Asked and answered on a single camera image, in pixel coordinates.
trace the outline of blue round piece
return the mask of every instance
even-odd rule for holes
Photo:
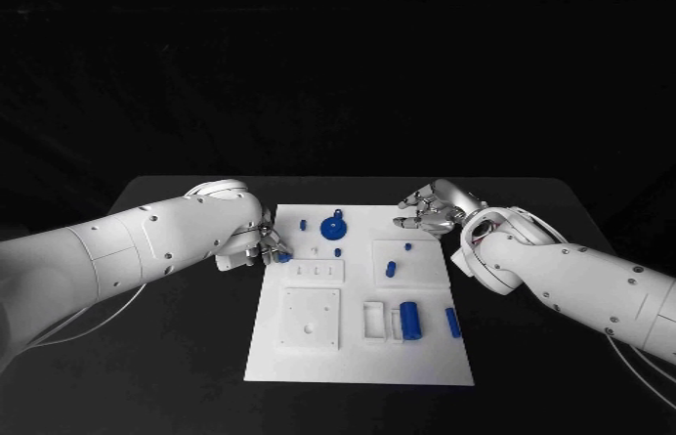
[[[340,239],[348,233],[348,224],[342,220],[342,210],[336,210],[335,216],[329,217],[320,226],[322,236],[326,239],[336,240]]]
[[[423,331],[420,330],[418,305],[414,301],[401,303],[400,316],[404,340],[418,340],[423,337]]]
[[[385,271],[385,275],[392,278],[395,276],[395,270],[398,269],[398,263],[395,261],[391,261],[388,263],[388,269]]]

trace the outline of blue part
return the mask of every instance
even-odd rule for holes
[[[398,269],[398,263],[395,261],[391,261],[388,263],[388,269],[385,271],[385,275],[392,278],[395,276],[395,270]]]
[[[330,240],[340,239],[345,236],[345,234],[348,233],[348,225],[342,220],[342,210],[338,210],[335,212],[335,216],[329,217],[322,222],[320,231],[322,236]]]
[[[404,340],[418,340],[423,337],[423,331],[420,330],[418,305],[414,301],[401,303],[400,315]]]
[[[454,338],[462,336],[462,327],[459,325],[459,317],[456,316],[456,310],[447,308],[449,327],[451,328],[451,335]]]

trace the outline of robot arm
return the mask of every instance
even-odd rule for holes
[[[59,320],[215,256],[222,271],[286,261],[270,211],[227,180],[69,228],[0,243],[0,370]]]
[[[671,277],[570,244],[522,209],[489,207],[446,180],[423,188],[400,208],[414,204],[415,218],[397,218],[395,224],[423,228],[436,238],[460,225],[462,248],[453,261],[489,289],[506,295],[525,283],[545,306],[676,364]]]

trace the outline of table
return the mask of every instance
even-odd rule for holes
[[[247,177],[261,202],[398,203],[427,178]],[[147,176],[111,213],[182,196],[228,176]],[[555,179],[454,178],[492,205],[518,205],[571,242],[613,252]],[[548,310],[522,286],[490,292],[451,263],[476,387],[245,382],[264,266],[204,261],[147,286],[87,337],[31,350],[0,375],[0,433],[450,433],[560,429],[669,433],[675,416],[626,369],[606,337]],[[106,301],[75,333],[114,312]]]

